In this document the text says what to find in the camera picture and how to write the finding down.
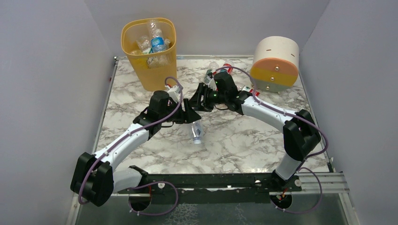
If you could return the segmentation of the small clear bottle blue cap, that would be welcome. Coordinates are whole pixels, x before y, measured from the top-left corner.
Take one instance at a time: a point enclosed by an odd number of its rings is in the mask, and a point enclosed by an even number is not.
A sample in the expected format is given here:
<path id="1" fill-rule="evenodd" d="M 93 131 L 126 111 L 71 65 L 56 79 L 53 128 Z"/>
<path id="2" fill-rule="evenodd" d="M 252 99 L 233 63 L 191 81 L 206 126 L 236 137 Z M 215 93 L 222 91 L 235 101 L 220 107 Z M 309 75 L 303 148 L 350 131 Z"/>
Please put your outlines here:
<path id="1" fill-rule="evenodd" d="M 204 134 L 201 120 L 197 120 L 190 125 L 192 141 L 195 145 L 202 143 L 202 137 Z"/>

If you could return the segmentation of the yellow juice bottle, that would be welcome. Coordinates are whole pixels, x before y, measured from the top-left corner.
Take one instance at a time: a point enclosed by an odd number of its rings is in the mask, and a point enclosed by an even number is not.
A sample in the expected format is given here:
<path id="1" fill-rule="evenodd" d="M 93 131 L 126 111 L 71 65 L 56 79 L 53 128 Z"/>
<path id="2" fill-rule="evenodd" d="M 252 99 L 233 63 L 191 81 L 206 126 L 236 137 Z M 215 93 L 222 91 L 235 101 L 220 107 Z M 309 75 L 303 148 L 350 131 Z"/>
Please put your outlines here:
<path id="1" fill-rule="evenodd" d="M 144 58 L 142 57 L 143 53 L 139 49 L 132 50 L 129 54 L 133 56 L 134 62 L 142 62 L 144 60 Z"/>

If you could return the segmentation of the clear bottle bright blue label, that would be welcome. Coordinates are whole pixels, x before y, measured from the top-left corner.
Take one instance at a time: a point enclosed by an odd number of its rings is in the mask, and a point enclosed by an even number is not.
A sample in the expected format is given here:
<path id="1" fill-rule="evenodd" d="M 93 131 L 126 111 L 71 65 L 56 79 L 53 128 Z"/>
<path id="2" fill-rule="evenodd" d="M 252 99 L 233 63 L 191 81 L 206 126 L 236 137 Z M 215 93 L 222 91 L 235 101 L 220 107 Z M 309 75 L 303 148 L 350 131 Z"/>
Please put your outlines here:
<path id="1" fill-rule="evenodd" d="M 170 40 L 166 39 L 160 27 L 160 23 L 155 19 L 147 22 L 150 44 L 153 53 L 163 52 L 169 49 Z"/>

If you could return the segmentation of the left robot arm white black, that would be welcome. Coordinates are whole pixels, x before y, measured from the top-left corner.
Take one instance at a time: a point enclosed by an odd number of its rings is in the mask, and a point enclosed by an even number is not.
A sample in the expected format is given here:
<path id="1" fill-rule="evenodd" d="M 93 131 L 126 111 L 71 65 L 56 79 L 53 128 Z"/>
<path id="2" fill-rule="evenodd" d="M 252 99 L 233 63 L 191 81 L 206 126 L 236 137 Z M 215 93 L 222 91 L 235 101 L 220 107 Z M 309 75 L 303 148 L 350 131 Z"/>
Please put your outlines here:
<path id="1" fill-rule="evenodd" d="M 103 205 L 114 191 L 114 169 L 134 149 L 152 138 L 163 122 L 189 124 L 200 120 L 196 112 L 200 100 L 199 94 L 191 99 L 178 96 L 174 100 L 171 91 L 155 91 L 148 107 L 121 136 L 98 153 L 85 152 L 79 156 L 70 185 L 71 191 L 78 194 L 78 202 Z"/>

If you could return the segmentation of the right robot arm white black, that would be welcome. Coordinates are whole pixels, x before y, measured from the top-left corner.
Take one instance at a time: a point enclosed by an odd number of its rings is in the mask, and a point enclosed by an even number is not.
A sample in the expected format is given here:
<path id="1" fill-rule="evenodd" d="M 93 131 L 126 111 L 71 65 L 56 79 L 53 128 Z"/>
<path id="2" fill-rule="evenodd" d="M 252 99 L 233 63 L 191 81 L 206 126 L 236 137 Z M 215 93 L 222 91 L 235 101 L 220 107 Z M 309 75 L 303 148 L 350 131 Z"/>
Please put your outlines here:
<path id="1" fill-rule="evenodd" d="M 238 89 L 232 76 L 220 72 L 213 76 L 216 88 L 201 82 L 189 100 L 196 111 L 210 112 L 215 105 L 225 105 L 228 110 L 258 119 L 283 134 L 285 155 L 273 171 L 276 181 L 289 181 L 308 154 L 321 141 L 319 131 L 309 111 L 294 112 L 260 100 L 248 89 Z"/>

